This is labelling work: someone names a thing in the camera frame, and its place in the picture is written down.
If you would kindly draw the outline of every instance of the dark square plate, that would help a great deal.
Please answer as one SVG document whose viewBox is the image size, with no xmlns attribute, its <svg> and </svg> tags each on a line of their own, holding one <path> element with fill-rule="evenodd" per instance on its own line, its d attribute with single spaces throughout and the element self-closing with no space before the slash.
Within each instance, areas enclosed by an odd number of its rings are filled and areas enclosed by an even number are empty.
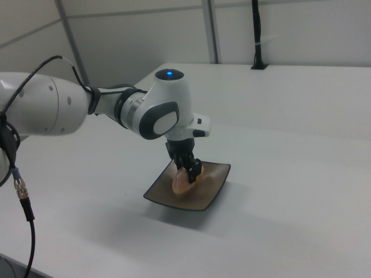
<svg viewBox="0 0 371 278">
<path fill-rule="evenodd" d="M 181 210 L 204 211 L 214 201 L 230 172 L 230 164 L 202 162 L 204 172 L 200 182 L 182 195 L 173 192 L 172 182 L 177 172 L 173 161 L 164 169 L 149 190 L 147 200 Z"/>
</svg>

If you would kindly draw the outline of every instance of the food item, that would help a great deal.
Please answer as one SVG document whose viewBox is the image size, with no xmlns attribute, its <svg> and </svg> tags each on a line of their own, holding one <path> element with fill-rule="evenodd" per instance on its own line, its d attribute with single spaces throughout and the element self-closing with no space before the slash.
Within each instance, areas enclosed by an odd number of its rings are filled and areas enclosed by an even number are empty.
<svg viewBox="0 0 371 278">
<path fill-rule="evenodd" d="M 194 187 L 202 178 L 203 176 L 203 166 L 201 168 L 201 174 L 196 177 L 196 181 L 191 183 L 188 180 L 188 174 L 184 167 L 180 168 L 173 180 L 173 191 L 177 195 L 181 195 L 183 193 L 186 193 L 188 190 L 190 190 L 192 187 Z"/>
</svg>

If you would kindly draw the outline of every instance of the table surface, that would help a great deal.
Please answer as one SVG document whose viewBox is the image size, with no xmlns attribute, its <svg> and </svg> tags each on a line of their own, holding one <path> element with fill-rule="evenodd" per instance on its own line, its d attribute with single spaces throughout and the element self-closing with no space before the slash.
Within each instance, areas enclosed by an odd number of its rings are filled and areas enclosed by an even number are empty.
<svg viewBox="0 0 371 278">
<path fill-rule="evenodd" d="M 194 111 L 211 116 L 194 153 L 231 164 L 224 188 L 204 212 L 145 200 L 169 163 L 165 139 L 106 116 L 30 137 L 17 165 L 36 218 L 33 267 L 52 277 L 369 277 L 371 70 L 160 68 L 183 71 Z M 137 87 L 149 89 L 154 72 Z M 26 263 L 29 224 L 12 181 L 0 191 L 0 253 Z"/>
</svg>

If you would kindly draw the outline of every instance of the black button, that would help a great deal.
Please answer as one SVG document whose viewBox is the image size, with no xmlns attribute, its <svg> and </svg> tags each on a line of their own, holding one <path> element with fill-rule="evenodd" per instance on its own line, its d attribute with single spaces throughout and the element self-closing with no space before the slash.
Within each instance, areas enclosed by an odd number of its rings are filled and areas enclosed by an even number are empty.
<svg viewBox="0 0 371 278">
<path fill-rule="evenodd" d="M 194 137 L 205 137 L 206 134 L 203 130 L 194 130 L 193 131 L 193 136 Z"/>
<path fill-rule="evenodd" d="M 183 78 L 184 73 L 182 73 L 181 71 L 177 71 L 176 69 L 167 68 L 167 69 L 162 69 L 156 72 L 155 76 L 161 80 L 171 81 L 171 80 L 179 80 Z"/>
</svg>

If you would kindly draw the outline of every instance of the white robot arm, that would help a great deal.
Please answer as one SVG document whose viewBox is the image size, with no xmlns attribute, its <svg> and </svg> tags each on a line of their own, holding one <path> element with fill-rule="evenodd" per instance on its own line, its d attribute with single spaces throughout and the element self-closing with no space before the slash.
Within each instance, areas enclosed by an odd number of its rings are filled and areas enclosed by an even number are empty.
<svg viewBox="0 0 371 278">
<path fill-rule="evenodd" d="M 28 74 L 0 72 L 0 107 L 3 108 Z M 59 136 L 75 132 L 88 114 L 105 114 L 145 139 L 168 139 L 169 155 L 178 169 L 185 167 L 190 182 L 201 170 L 194 159 L 195 137 L 211 130 L 209 117 L 192 112 L 191 95 L 184 74 L 163 69 L 155 74 L 152 88 L 102 89 L 35 75 L 9 107 L 8 122 L 23 136 Z M 9 173 L 6 155 L 0 155 L 0 178 Z"/>
</svg>

